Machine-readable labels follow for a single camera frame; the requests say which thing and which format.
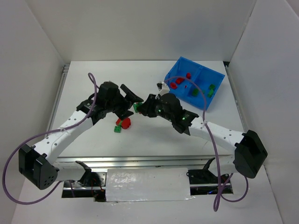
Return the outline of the green square lego studs up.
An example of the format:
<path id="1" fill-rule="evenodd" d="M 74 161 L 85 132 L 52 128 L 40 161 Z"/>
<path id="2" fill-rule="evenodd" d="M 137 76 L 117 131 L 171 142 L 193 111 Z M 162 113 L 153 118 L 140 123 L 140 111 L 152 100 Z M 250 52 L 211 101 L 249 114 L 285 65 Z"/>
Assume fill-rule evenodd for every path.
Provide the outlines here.
<path id="1" fill-rule="evenodd" d="M 114 127 L 114 132 L 115 132 L 115 133 L 121 133 L 121 129 L 122 129 L 121 126 L 115 126 L 115 127 Z"/>

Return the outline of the red arch lego piece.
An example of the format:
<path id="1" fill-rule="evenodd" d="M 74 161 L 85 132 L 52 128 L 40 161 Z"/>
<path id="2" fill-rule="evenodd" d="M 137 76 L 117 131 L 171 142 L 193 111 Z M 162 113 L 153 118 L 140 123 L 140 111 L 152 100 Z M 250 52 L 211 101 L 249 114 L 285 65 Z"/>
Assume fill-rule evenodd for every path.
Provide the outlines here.
<path id="1" fill-rule="evenodd" d="M 174 82 L 171 82 L 170 83 L 170 87 L 172 88 L 172 89 L 177 89 L 177 85 L 174 83 Z"/>

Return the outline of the red rounded lego piece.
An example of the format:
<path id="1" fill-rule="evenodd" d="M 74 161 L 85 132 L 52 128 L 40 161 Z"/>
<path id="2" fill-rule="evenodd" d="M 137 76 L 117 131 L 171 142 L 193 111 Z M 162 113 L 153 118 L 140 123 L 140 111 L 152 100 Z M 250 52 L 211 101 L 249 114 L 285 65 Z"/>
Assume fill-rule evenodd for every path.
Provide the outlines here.
<path id="1" fill-rule="evenodd" d="M 126 118 L 126 119 L 124 119 L 124 120 L 121 122 L 121 127 L 122 127 L 123 129 L 128 129 L 128 128 L 130 128 L 130 126 L 131 126 L 131 120 L 130 120 L 130 118 Z"/>

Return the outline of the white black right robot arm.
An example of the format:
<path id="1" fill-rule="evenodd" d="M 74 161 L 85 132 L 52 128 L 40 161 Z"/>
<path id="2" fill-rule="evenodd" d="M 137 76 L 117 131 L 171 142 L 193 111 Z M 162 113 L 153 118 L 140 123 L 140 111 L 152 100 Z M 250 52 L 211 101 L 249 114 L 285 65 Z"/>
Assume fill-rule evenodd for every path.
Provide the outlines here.
<path id="1" fill-rule="evenodd" d="M 239 173 L 254 179 L 268 156 L 256 132 L 248 130 L 242 133 L 204 120 L 198 114 L 183 109 L 174 94 L 167 93 L 161 97 L 150 94 L 137 110 L 146 117 L 166 119 L 179 133 L 200 137 L 227 150 L 229 156 L 210 159 L 204 166 L 216 177 Z"/>

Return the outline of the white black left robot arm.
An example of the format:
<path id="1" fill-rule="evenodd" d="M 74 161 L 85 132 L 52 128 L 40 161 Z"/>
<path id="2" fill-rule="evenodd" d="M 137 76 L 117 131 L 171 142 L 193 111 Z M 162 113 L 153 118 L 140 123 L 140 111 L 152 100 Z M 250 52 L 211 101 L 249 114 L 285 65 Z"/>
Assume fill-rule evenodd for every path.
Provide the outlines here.
<path id="1" fill-rule="evenodd" d="M 124 84 L 118 86 L 113 82 L 104 82 L 77 106 L 59 129 L 34 146 L 25 144 L 19 149 L 19 172 L 40 190 L 48 188 L 55 181 L 87 183 L 91 168 L 81 161 L 58 162 L 57 158 L 77 137 L 105 118 L 107 113 L 112 112 L 118 118 L 125 119 L 133 115 L 130 111 L 132 105 L 142 101 Z"/>

